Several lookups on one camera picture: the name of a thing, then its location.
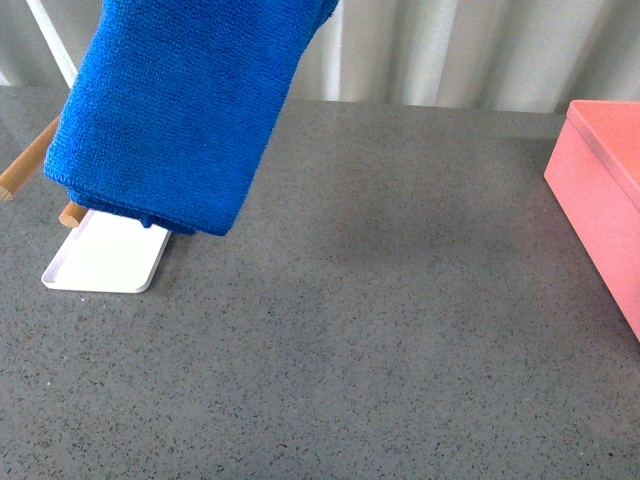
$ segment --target blue towel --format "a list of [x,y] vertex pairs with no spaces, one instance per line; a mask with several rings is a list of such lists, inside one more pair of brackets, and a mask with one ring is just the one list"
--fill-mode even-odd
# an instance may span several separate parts
[[338,0],[104,0],[44,173],[86,207],[224,235]]

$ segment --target curtain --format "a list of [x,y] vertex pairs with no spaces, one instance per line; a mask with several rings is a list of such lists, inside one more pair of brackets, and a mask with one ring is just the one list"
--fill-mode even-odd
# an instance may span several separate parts
[[[0,2],[0,85],[71,83],[100,6]],[[638,25],[638,0],[341,0],[290,96],[545,113],[640,100]]]

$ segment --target gray countertop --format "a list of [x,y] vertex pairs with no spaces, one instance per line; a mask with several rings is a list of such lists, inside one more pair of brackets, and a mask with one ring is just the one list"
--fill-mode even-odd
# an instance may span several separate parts
[[[0,88],[0,165],[64,91]],[[224,238],[47,290],[0,205],[0,478],[640,478],[640,343],[542,173],[562,117],[289,102]]]

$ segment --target pink box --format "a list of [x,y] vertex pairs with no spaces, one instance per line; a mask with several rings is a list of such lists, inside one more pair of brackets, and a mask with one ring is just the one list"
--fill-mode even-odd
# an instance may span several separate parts
[[544,177],[640,339],[640,103],[572,102]]

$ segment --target table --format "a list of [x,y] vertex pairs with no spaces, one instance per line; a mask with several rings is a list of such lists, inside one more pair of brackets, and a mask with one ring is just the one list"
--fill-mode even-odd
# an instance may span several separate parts
[[[4,168],[61,90],[0,89]],[[49,291],[0,205],[0,477],[640,478],[640,346],[542,173],[563,118],[289,101],[224,238]]]

